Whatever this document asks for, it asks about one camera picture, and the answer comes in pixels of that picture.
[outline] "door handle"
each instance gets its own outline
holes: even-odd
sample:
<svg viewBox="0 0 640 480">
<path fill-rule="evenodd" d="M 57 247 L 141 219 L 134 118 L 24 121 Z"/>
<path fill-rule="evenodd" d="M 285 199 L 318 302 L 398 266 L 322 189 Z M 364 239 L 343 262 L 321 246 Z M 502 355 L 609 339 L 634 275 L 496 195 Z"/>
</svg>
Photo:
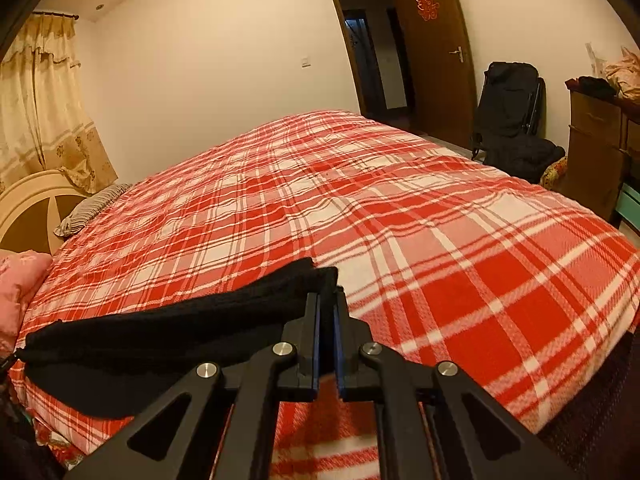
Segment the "door handle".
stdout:
<svg viewBox="0 0 640 480">
<path fill-rule="evenodd" d="M 465 62 L 465 56 L 464 54 L 462 54 L 462 47 L 459 46 L 457 50 L 454 50 L 453 52 L 450 52 L 450 54 L 458 54 L 460 56 L 460 63 L 464 63 Z"/>
<path fill-rule="evenodd" d="M 587 115 L 593 119 L 594 121 L 598 121 L 599 123 L 606 123 L 607 121 L 604 120 L 602 117 L 598 117 L 597 115 L 592 114 L 591 112 L 587 112 Z"/>
</svg>

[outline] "pink cloth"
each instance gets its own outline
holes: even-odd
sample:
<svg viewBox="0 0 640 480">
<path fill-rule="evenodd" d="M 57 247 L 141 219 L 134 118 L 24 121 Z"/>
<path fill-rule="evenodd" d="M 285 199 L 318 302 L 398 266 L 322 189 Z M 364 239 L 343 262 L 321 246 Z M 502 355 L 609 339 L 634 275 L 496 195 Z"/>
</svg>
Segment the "pink cloth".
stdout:
<svg viewBox="0 0 640 480">
<path fill-rule="evenodd" d="M 622 59 L 604 69 L 619 97 L 640 103 L 640 56 L 622 47 Z"/>
<path fill-rule="evenodd" d="M 14 351 L 24 313 L 49 275 L 50 254 L 26 251 L 0 259 L 0 356 Z"/>
</svg>

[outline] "pillow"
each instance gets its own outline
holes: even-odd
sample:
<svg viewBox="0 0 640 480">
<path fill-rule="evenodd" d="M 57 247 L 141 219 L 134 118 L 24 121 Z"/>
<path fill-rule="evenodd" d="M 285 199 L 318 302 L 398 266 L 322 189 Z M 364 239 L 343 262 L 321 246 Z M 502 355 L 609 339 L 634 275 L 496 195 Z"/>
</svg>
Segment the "pillow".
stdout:
<svg viewBox="0 0 640 480">
<path fill-rule="evenodd" d="M 98 213 L 113 203 L 121 194 L 131 187 L 131 184 L 113 184 L 104 188 L 93 196 L 82 200 L 62 223 L 53 229 L 61 237 L 69 237 L 79 233 Z"/>
<path fill-rule="evenodd" d="M 22 319 L 49 275 L 50 254 L 26 251 L 0 260 L 0 357 L 14 351 Z"/>
<path fill-rule="evenodd" d="M 542 178 L 540 179 L 540 186 L 552 191 L 554 186 L 566 173 L 567 160 L 568 159 L 564 156 L 546 168 L 545 173 L 543 173 Z"/>
</svg>

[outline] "plaid bedspread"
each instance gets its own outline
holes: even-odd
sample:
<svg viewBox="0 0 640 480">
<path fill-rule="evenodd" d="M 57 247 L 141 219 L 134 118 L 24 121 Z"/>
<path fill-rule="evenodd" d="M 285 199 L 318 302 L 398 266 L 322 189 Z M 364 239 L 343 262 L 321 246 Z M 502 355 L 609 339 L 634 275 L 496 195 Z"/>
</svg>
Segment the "plaid bedspread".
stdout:
<svg viewBox="0 0 640 480">
<path fill-rule="evenodd" d="M 24 319 L 133 312 L 337 266 L 351 315 L 409 359 L 460 364 L 538 431 L 634 325 L 640 258 L 558 194 L 347 112 L 261 126 L 129 189 L 69 240 Z M 82 416 L 11 371 L 20 401 L 83 452 L 124 421 Z M 372 407 L 283 404 L 274 478 L 378 474 Z"/>
</svg>

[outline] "metal screw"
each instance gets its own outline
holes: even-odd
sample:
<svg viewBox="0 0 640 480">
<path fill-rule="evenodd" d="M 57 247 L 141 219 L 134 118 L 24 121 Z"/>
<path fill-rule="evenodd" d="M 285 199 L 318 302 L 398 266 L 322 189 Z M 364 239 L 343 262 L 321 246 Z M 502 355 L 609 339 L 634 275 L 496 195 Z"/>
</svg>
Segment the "metal screw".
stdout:
<svg viewBox="0 0 640 480">
<path fill-rule="evenodd" d="M 382 345 L 380 343 L 364 343 L 362 351 L 367 355 L 378 355 L 382 352 Z"/>
<path fill-rule="evenodd" d="M 196 373 L 203 379 L 209 379 L 218 372 L 218 367 L 213 363 L 202 363 L 196 368 Z"/>
<path fill-rule="evenodd" d="M 273 345 L 273 353 L 276 355 L 289 355 L 293 352 L 293 345 L 291 343 L 276 343 Z"/>
<path fill-rule="evenodd" d="M 438 365 L 438 373 L 446 377 L 453 377 L 458 373 L 458 365 L 451 361 L 443 361 Z"/>
</svg>

